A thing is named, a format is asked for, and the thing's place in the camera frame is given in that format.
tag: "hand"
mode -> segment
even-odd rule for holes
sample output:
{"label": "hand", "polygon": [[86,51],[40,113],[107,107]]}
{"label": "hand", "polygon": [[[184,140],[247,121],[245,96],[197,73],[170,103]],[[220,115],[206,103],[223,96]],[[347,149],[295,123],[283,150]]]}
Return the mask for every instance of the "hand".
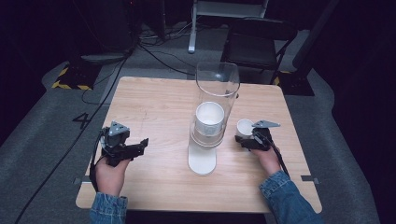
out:
{"label": "hand", "polygon": [[107,158],[104,157],[96,163],[96,182],[99,192],[120,197],[120,192],[124,184],[125,170],[131,160],[120,161],[116,167],[107,165]]}
{"label": "hand", "polygon": [[260,165],[266,174],[266,177],[273,175],[280,171],[280,164],[273,148],[268,151],[262,151],[260,149],[251,149],[251,152],[259,157]]}

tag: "small white cup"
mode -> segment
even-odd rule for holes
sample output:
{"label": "small white cup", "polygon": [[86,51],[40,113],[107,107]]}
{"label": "small white cup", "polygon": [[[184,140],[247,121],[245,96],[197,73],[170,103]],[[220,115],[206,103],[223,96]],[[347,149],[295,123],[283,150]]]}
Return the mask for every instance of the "small white cup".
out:
{"label": "small white cup", "polygon": [[205,136],[213,136],[221,132],[224,122],[224,110],[215,102],[204,102],[196,110],[195,128]]}
{"label": "small white cup", "polygon": [[252,136],[252,131],[254,127],[253,121],[250,119],[240,119],[238,123],[236,123],[236,135],[242,137],[243,139],[249,139]]}

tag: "chair seat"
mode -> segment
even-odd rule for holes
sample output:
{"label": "chair seat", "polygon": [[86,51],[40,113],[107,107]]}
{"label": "chair seat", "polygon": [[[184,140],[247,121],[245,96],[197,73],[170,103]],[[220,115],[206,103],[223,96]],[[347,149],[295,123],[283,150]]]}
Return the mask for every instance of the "chair seat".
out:
{"label": "chair seat", "polygon": [[276,49],[274,40],[248,35],[233,35],[229,42],[227,61],[240,65],[275,69]]}

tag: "glass cylinder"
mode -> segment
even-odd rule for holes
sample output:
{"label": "glass cylinder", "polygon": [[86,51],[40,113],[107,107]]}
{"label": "glass cylinder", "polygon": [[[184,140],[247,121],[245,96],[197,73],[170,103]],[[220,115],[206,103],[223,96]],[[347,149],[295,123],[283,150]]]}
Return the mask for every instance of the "glass cylinder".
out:
{"label": "glass cylinder", "polygon": [[238,67],[234,63],[198,63],[195,80],[190,141],[210,149],[223,139],[240,86]]}

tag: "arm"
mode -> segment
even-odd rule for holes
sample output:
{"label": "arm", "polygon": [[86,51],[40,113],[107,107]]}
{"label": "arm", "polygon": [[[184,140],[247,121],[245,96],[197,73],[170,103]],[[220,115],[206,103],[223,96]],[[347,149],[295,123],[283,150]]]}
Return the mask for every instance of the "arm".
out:
{"label": "arm", "polygon": [[90,211],[91,223],[125,223],[128,199],[120,197],[125,170],[130,160],[121,161],[116,167],[106,164],[102,158],[96,164],[96,193]]}
{"label": "arm", "polygon": [[268,177],[260,184],[260,191],[273,211],[278,223],[323,223],[311,204],[300,194],[295,184],[280,169],[272,148],[268,151],[251,150],[259,157],[260,164]]}

